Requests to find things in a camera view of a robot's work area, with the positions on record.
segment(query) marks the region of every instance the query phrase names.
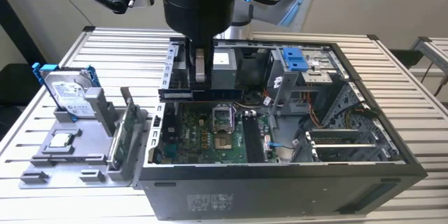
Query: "gray parts tray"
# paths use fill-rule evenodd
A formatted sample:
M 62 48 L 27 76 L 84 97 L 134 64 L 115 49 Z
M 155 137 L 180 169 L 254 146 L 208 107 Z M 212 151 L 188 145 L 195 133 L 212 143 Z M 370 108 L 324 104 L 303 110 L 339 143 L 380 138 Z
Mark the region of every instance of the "gray parts tray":
M 126 109 L 116 109 L 123 118 Z M 40 149 L 30 160 L 31 165 L 20 179 L 22 189 L 123 187 L 130 186 L 143 140 L 148 138 L 147 110 L 139 110 L 128 157 L 119 170 L 112 170 L 107 158 L 114 137 L 107 135 L 103 124 L 96 119 L 78 120 L 75 123 L 55 122 Z M 50 147 L 56 134 L 72 134 L 66 147 Z

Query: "motherboard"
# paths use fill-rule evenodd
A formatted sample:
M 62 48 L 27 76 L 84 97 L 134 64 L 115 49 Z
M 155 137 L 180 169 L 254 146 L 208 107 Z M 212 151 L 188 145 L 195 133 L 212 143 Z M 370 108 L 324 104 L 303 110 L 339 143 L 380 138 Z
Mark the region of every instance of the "motherboard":
M 276 162 L 268 118 L 238 111 L 231 104 L 211 112 L 183 110 L 179 141 L 166 144 L 163 164 L 244 164 Z

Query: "white wall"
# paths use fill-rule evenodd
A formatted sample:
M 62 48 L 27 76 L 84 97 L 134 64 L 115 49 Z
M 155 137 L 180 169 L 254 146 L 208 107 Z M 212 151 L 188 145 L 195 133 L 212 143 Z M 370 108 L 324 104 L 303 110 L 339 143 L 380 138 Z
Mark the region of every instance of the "white wall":
M 376 34 L 408 49 L 418 36 L 448 37 L 448 0 L 314 0 L 303 32 Z
M 0 70 L 11 63 L 27 63 L 27 61 L 0 26 Z

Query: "blue clip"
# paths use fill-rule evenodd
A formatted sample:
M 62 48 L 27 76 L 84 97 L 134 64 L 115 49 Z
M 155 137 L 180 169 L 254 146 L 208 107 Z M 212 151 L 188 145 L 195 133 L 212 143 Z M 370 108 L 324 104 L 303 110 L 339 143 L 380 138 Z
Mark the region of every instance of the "blue clip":
M 94 85 L 95 87 L 100 87 L 102 84 L 100 84 L 100 81 L 98 79 L 98 75 L 96 75 L 96 69 L 95 67 L 92 67 L 91 65 L 87 66 L 86 70 L 90 72 L 91 74 L 91 78 L 92 78 L 92 81 L 94 81 Z
M 40 75 L 40 63 L 39 62 L 36 62 L 34 65 L 32 65 L 32 68 L 34 68 L 34 74 L 35 74 L 35 76 L 36 76 L 36 78 L 38 78 L 38 81 L 39 81 L 39 83 L 40 83 L 40 85 L 46 85 L 46 82 L 44 82 L 44 79 L 43 79 L 43 77 L 42 77 L 42 75 Z
M 58 64 L 46 64 L 40 68 L 42 71 L 56 71 L 59 70 L 59 65 Z
M 274 147 L 282 147 L 283 146 L 280 143 L 272 143 L 272 142 L 270 142 L 268 145 L 271 145 Z
M 308 63 L 299 48 L 284 47 L 283 58 L 288 63 L 290 71 L 308 71 Z

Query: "blue latch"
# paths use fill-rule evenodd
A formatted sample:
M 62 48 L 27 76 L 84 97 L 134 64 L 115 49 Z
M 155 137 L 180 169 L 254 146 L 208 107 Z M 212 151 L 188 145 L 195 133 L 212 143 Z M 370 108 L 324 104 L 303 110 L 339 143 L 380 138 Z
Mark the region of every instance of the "blue latch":
M 288 64 L 290 71 L 308 71 L 308 63 L 299 48 L 284 47 L 283 58 Z

